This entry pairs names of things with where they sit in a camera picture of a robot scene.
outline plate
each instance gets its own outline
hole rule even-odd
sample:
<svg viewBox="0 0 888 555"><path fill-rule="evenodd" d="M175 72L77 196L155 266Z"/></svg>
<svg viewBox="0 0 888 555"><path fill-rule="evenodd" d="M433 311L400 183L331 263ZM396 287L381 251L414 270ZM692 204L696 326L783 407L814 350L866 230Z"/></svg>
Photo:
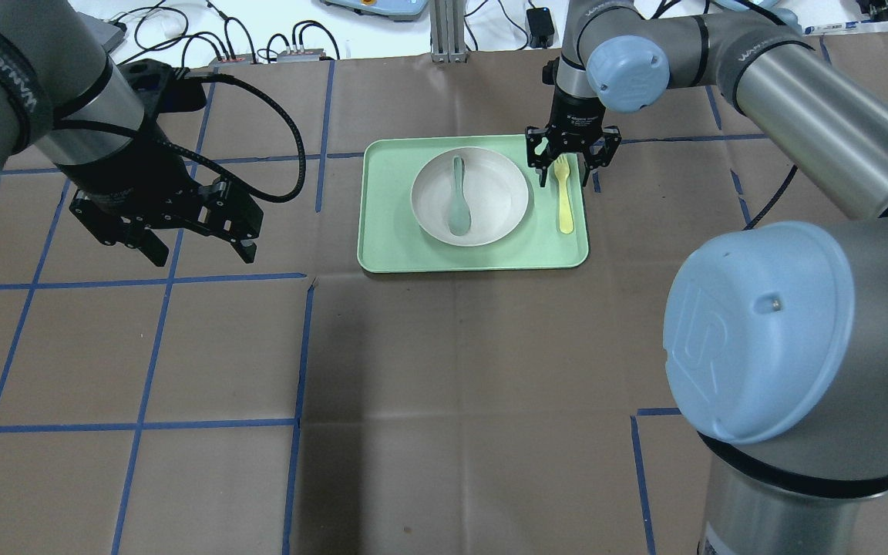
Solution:
<svg viewBox="0 0 888 555"><path fill-rule="evenodd" d="M465 235L448 228L455 156L465 160L465 200L472 212L472 227ZM494 150L466 146L427 162L413 180L409 200L413 217L428 235L449 245L479 247L516 229L530 203L530 189L512 160Z"/></svg>

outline green tray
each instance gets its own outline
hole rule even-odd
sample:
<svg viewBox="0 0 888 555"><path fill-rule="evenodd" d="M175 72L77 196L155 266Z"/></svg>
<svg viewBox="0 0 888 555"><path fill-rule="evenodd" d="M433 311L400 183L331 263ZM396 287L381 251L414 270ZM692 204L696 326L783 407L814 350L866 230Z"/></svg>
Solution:
<svg viewBox="0 0 888 555"><path fill-rule="evenodd" d="M413 217L410 187L420 168L438 154L462 146L490 148L519 166L530 189L523 221L497 242L456 247L428 235ZM358 262L374 273L408 271L535 270L576 267L588 257L588 228L577 158L570 159L568 196L574 232L557 230L557 181L540 189L540 177L526 164L523 136L474 136L378 140L365 151Z"/></svg>

